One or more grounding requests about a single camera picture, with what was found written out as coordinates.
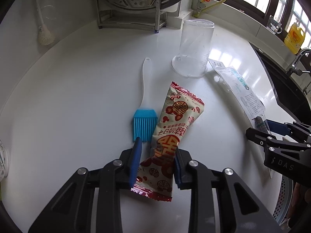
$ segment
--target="silicone pastry brush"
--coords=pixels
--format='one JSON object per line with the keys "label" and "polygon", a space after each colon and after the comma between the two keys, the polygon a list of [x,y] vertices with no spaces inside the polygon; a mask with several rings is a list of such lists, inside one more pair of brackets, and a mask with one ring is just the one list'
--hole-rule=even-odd
{"label": "silicone pastry brush", "polygon": [[133,122],[133,141],[140,137],[143,142],[151,141],[153,131],[158,121],[156,112],[150,107],[150,78],[151,78],[152,61],[149,57],[145,58],[142,65],[142,78],[143,78],[143,97],[140,107],[134,114]]}

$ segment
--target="yellow oil bottle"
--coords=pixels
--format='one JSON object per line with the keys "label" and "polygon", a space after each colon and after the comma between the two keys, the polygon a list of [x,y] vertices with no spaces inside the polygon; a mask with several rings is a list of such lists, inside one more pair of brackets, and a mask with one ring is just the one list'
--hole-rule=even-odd
{"label": "yellow oil bottle", "polygon": [[306,33],[298,27],[297,23],[293,23],[290,27],[286,38],[284,39],[284,44],[291,50],[293,54],[297,54],[301,45],[304,42]]}

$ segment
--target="plastic packaging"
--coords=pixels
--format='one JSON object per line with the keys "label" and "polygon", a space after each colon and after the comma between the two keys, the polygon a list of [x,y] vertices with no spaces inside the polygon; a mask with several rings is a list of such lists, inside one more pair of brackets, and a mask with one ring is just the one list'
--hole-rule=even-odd
{"label": "plastic packaging", "polygon": [[200,98],[171,83],[152,136],[154,155],[140,163],[133,192],[159,201],[171,201],[176,147],[203,110]]}
{"label": "plastic packaging", "polygon": [[177,73],[191,78],[206,74],[214,27],[213,22],[203,19],[183,23],[179,54],[172,60]]}
{"label": "plastic packaging", "polygon": [[305,36],[306,33],[297,26],[297,23],[293,23],[293,25],[290,27],[290,31],[284,39],[284,44],[291,50],[293,54],[297,54],[304,42]]}
{"label": "plastic packaging", "polygon": [[263,115],[265,106],[234,67],[225,67],[222,62],[216,60],[209,59],[209,62],[228,85],[250,121]]}

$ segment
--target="kitchen faucet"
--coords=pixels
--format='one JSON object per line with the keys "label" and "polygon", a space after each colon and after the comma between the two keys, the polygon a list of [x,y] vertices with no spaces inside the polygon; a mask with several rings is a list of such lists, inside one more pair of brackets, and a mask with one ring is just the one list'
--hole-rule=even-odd
{"label": "kitchen faucet", "polygon": [[291,63],[291,65],[289,66],[289,69],[288,71],[286,72],[286,74],[288,76],[291,76],[293,73],[294,74],[297,74],[298,76],[302,75],[302,74],[306,74],[306,73],[309,73],[310,74],[310,71],[302,71],[301,69],[298,69],[296,67],[298,61],[301,59],[301,57],[303,55],[305,55],[306,53],[311,53],[311,48],[304,48],[302,49],[296,56],[296,58],[293,60],[293,62]]}

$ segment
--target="clear plastic cup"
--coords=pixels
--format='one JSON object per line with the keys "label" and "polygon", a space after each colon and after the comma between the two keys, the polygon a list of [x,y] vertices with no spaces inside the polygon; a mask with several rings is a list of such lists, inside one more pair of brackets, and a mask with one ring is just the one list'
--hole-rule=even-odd
{"label": "clear plastic cup", "polygon": [[177,73],[191,78],[200,78],[206,74],[214,27],[214,23],[209,20],[184,21],[179,54],[172,60]]}

